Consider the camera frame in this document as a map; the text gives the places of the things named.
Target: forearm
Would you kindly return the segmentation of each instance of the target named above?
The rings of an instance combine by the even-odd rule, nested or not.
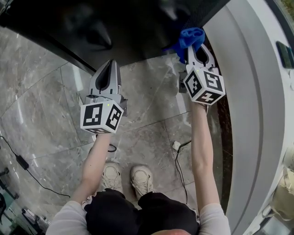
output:
[[[96,138],[84,162],[82,180],[73,195],[73,201],[81,203],[97,190],[104,169],[110,139],[111,134],[102,134]]]
[[[199,211],[211,203],[220,203],[213,176],[213,147],[206,112],[192,103],[192,168]]]

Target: smartphone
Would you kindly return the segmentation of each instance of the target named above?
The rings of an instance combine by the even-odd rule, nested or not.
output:
[[[294,55],[292,49],[279,41],[276,42],[276,45],[283,67],[294,68]]]

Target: beige bag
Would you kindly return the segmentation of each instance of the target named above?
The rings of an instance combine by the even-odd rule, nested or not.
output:
[[[270,206],[283,220],[294,219],[294,172],[290,169],[284,169],[284,176],[277,185]]]

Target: leg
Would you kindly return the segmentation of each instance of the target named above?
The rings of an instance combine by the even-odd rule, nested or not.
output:
[[[107,187],[105,191],[95,193],[83,203],[88,231],[91,234],[136,235],[138,210],[122,194],[117,164],[105,164],[102,182]]]
[[[136,190],[141,225],[138,234],[149,235],[162,230],[182,229],[194,235],[198,231],[196,214],[187,205],[169,199],[153,190],[153,176],[145,166],[131,171],[132,184]]]

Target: blue cloth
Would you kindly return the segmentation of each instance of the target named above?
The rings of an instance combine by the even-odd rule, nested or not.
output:
[[[205,32],[202,29],[187,28],[181,31],[178,42],[165,50],[174,49],[180,58],[180,62],[185,64],[185,49],[193,45],[195,51],[198,51],[204,40]]]

